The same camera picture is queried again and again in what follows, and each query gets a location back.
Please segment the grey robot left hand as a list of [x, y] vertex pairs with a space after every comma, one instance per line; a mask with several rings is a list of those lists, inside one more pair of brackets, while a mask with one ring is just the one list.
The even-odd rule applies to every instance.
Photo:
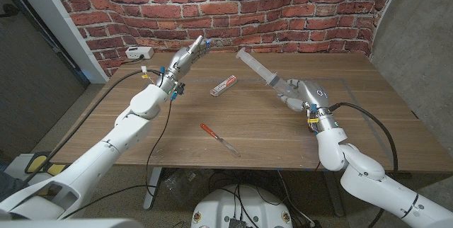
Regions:
[[201, 35], [188, 47], [182, 47], [174, 54], [164, 76], [172, 81], [182, 79], [191, 66], [202, 56], [210, 52], [211, 40]]

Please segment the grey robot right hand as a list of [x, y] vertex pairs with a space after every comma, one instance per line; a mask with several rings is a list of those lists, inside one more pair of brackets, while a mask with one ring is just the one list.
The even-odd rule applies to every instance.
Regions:
[[291, 110], [297, 112], [310, 110], [313, 104], [316, 104], [317, 108], [328, 108], [330, 106], [325, 90], [318, 84], [299, 79], [289, 79], [287, 83], [299, 94], [297, 98], [280, 97], [280, 100]]

